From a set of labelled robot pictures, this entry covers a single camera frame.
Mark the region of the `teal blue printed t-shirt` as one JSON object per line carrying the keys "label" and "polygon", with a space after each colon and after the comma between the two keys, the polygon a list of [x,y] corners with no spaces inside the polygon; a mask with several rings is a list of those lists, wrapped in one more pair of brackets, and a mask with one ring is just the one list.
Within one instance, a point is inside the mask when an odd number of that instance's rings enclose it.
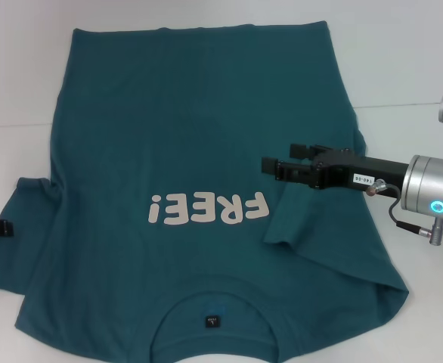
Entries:
{"label": "teal blue printed t-shirt", "polygon": [[49,178],[2,211],[16,328],[111,363],[283,363],[378,328],[408,291],[363,195],[261,171],[362,154],[328,26],[73,33]]}

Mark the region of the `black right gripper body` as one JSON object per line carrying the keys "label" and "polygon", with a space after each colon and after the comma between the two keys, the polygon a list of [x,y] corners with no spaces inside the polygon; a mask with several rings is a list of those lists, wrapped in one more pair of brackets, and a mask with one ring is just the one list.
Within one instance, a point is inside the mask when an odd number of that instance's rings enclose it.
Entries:
{"label": "black right gripper body", "polygon": [[348,188],[365,191],[381,179],[402,189],[408,167],[407,163],[360,156],[351,150],[326,150],[312,160],[308,186],[317,190]]}

